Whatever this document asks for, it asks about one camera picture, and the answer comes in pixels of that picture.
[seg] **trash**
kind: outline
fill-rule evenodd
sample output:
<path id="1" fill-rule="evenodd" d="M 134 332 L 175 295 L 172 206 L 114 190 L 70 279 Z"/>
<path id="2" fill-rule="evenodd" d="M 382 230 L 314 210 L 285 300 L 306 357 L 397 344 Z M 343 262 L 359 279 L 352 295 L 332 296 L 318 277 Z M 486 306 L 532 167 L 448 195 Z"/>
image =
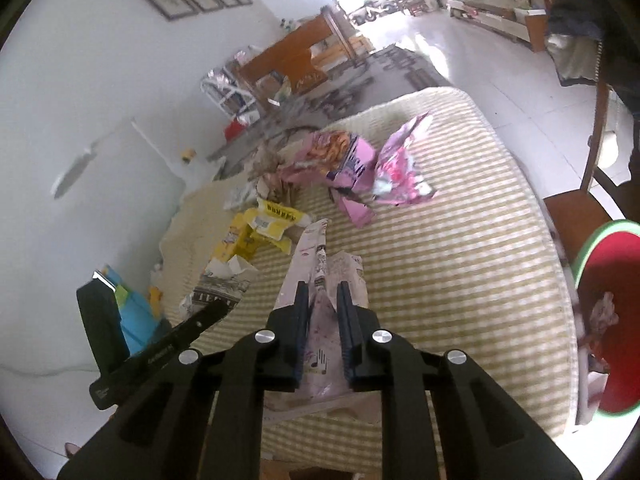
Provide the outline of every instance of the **trash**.
<path id="1" fill-rule="evenodd" d="M 245 260 L 250 260 L 260 246 L 260 242 L 251 238 L 251 231 L 251 227 L 244 220 L 244 215 L 236 214 L 224 239 L 213 249 L 212 257 L 221 262 L 228 262 L 237 254 Z"/>
<path id="2" fill-rule="evenodd" d="M 325 184 L 338 190 L 331 197 L 357 227 L 369 223 L 375 213 L 356 193 L 371 189 L 376 150 L 362 137 L 332 130 L 313 132 L 303 142 L 292 164 L 278 175 L 294 184 Z"/>
<path id="3" fill-rule="evenodd" d="M 311 224 L 308 214 L 261 198 L 258 198 L 257 208 L 244 212 L 244 220 L 254 230 L 251 236 L 255 240 L 272 242 L 285 254 L 291 253 L 291 240 L 284 235 L 286 229 Z"/>
<path id="4" fill-rule="evenodd" d="M 242 186 L 233 188 L 222 205 L 222 209 L 242 212 L 248 207 L 254 206 L 258 199 L 256 185 L 257 180 L 250 180 Z"/>
<path id="5" fill-rule="evenodd" d="M 214 298 L 229 300 L 229 311 L 239 303 L 252 281 L 255 281 L 258 269 L 242 256 L 233 256 L 228 262 L 212 258 L 207 264 L 191 294 L 178 306 L 180 316 L 188 319 L 201 311 Z"/>
<path id="6" fill-rule="evenodd" d="M 380 150 L 372 193 L 375 200 L 393 205 L 410 205 L 430 200 L 436 193 L 420 170 L 415 167 L 409 147 L 423 138 L 433 116 L 418 115 L 393 133 Z"/>
<path id="7" fill-rule="evenodd" d="M 336 314 L 337 287 L 349 283 L 355 304 L 369 307 L 359 256 L 343 251 L 326 256 L 326 227 L 322 219 L 300 237 L 274 309 L 294 303 L 298 282 L 309 286 L 310 320 L 300 387 L 293 393 L 265 392 L 265 424 L 311 413 L 340 411 L 366 422 L 380 420 L 376 394 L 355 394 L 344 377 L 340 331 Z"/>
<path id="8" fill-rule="evenodd" d="M 620 318 L 615 309 L 613 293 L 605 292 L 602 299 L 596 301 L 589 316 L 589 326 L 593 335 L 602 338 L 608 327 L 618 324 Z"/>
<path id="9" fill-rule="evenodd" d="M 297 187 L 283 182 L 277 174 L 278 167 L 283 163 L 284 158 L 266 142 L 262 142 L 244 170 L 249 179 L 257 178 L 256 190 L 259 197 L 293 206 Z"/>

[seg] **green bucket rim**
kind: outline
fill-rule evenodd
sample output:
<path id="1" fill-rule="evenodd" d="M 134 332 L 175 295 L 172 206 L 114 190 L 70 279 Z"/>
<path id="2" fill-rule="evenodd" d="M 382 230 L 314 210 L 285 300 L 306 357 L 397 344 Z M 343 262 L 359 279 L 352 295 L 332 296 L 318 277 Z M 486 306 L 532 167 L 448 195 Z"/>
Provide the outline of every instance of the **green bucket rim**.
<path id="1" fill-rule="evenodd" d="M 578 256 L 576 256 L 576 259 L 571 265 L 571 271 L 574 275 L 576 288 L 580 284 L 584 267 L 587 265 L 587 261 L 589 260 L 591 253 L 593 253 L 593 250 L 601 241 L 604 240 L 604 238 L 614 233 L 631 233 L 640 237 L 640 224 L 631 220 L 614 220 L 613 222 L 608 222 L 596 229 L 596 231 L 584 243 L 578 253 Z"/>

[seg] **wooden chair leg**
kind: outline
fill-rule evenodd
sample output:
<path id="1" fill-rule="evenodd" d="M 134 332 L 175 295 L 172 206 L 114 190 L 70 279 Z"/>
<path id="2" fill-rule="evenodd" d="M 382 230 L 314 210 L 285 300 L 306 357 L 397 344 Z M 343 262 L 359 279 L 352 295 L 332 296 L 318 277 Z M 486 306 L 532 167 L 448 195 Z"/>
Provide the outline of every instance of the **wooden chair leg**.
<path id="1" fill-rule="evenodd" d="M 640 184 L 640 120 L 634 119 L 634 147 L 629 158 L 631 182 Z"/>
<path id="2" fill-rule="evenodd" d="M 353 49 L 353 45 L 349 42 L 349 38 L 346 37 L 338 23 L 335 21 L 334 14 L 331 12 L 329 6 L 322 7 L 322 9 L 320 9 L 320 13 L 324 17 L 326 24 L 329 25 L 329 29 L 331 29 L 331 32 L 337 36 L 340 44 L 342 45 L 342 48 L 344 49 L 349 59 L 351 59 L 352 61 L 358 59 L 358 55 Z"/>
<path id="3" fill-rule="evenodd" d="M 607 109 L 609 108 L 609 87 L 602 74 L 596 86 L 596 114 L 593 120 L 593 135 L 587 158 L 587 166 L 584 168 L 580 190 L 587 193 L 591 187 L 593 173 L 598 165 L 600 148 L 602 147 L 602 133 L 607 124 Z"/>

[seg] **white tiled floor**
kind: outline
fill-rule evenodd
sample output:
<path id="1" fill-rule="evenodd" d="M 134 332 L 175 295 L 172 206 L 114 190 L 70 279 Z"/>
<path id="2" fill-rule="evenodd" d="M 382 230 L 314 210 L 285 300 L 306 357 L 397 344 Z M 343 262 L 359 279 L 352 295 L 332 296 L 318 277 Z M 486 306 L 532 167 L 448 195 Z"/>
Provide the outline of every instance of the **white tiled floor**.
<path id="1" fill-rule="evenodd" d="M 450 18 L 445 11 L 412 18 L 399 12 L 360 27 L 381 48 L 398 43 L 429 56 L 453 86 L 476 102 L 498 136 L 529 171 L 536 192 L 577 189 L 593 129 L 595 88 L 564 88 L 551 58 L 532 53 L 490 30 Z M 628 179 L 632 119 L 612 102 L 607 127 L 618 124 L 618 160 L 606 173 L 615 183 Z M 594 186 L 592 194 L 612 218 L 622 218 L 613 200 Z"/>

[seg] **wooden chair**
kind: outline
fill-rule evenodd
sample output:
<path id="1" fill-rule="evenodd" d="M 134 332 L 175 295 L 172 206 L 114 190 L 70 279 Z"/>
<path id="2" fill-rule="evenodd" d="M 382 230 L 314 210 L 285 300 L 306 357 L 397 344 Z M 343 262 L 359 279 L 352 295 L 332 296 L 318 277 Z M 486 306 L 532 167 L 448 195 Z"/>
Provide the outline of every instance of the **wooden chair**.
<path id="1" fill-rule="evenodd" d="M 285 38 L 270 46 L 254 57 L 238 71 L 239 79 L 256 96 L 265 109 L 268 109 L 268 97 L 256 83 L 271 72 L 285 75 L 291 82 L 293 94 L 303 94 L 327 80 L 326 73 L 311 63 L 311 46 L 335 35 L 344 53 L 351 60 L 357 58 L 353 45 L 328 6 L 320 14 L 304 23 Z"/>
<path id="2" fill-rule="evenodd" d="M 612 197 L 625 218 L 640 223 L 640 184 L 637 184 L 640 180 L 640 122 L 638 120 L 634 121 L 634 148 L 629 163 L 631 180 L 617 186 L 598 167 L 602 134 L 607 123 L 609 106 L 609 86 L 606 83 L 606 75 L 602 70 L 600 72 L 596 86 L 593 134 L 580 189 L 544 200 L 571 262 L 589 236 L 598 227 L 611 220 L 600 203 L 589 193 L 594 178 Z"/>
<path id="3" fill-rule="evenodd" d="M 580 189 L 553 195 L 544 199 L 549 215 L 558 230 L 567 259 L 573 263 L 584 243 L 597 228 L 611 222 L 611 217 L 589 193 L 594 171 L 600 155 L 602 133 L 607 122 L 609 88 L 604 78 L 599 78 L 596 111 L 591 148 Z"/>

